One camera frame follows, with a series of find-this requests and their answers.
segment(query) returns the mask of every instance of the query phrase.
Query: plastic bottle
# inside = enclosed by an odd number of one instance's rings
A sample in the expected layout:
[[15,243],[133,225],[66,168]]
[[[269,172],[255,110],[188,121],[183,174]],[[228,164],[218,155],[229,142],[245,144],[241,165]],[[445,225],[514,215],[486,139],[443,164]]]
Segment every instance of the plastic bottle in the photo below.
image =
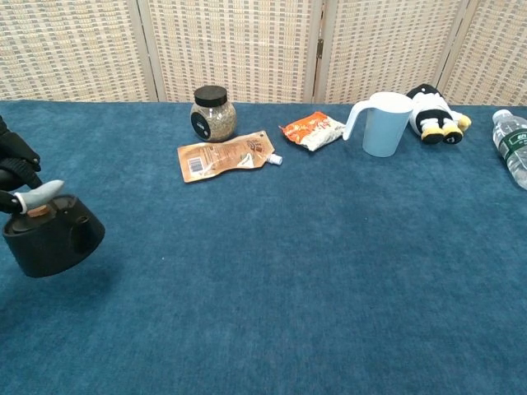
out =
[[492,116],[492,139],[516,182],[527,189],[527,120],[516,117],[507,109]]

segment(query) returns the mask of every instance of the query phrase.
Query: black lid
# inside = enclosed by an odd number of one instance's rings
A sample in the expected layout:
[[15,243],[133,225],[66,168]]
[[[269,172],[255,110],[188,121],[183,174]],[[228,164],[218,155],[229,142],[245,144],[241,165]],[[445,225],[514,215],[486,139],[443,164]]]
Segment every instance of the black lid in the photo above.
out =
[[223,86],[206,85],[194,91],[194,101],[202,107],[217,107],[227,102],[227,89]]

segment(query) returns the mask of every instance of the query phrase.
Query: black container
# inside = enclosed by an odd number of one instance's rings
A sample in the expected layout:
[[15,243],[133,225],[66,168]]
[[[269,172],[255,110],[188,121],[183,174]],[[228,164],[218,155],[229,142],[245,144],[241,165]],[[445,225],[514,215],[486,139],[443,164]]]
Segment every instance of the black container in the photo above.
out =
[[61,195],[36,217],[13,215],[3,237],[28,277],[63,272],[87,258],[105,237],[105,227],[73,195]]

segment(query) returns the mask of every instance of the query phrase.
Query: brown pouch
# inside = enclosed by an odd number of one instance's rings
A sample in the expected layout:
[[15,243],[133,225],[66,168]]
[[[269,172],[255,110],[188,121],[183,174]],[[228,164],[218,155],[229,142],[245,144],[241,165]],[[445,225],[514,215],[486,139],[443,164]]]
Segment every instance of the brown pouch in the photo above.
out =
[[239,136],[227,142],[199,142],[180,146],[178,157],[186,183],[210,179],[233,169],[262,167],[274,152],[265,131]]

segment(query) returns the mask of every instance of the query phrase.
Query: plush toy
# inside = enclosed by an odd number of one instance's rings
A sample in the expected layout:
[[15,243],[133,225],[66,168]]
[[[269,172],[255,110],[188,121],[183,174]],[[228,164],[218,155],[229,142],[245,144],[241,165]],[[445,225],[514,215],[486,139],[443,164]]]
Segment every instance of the plush toy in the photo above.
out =
[[422,84],[407,96],[414,103],[410,124],[425,144],[457,144],[463,139],[464,132],[472,123],[470,118],[450,109],[435,87]]

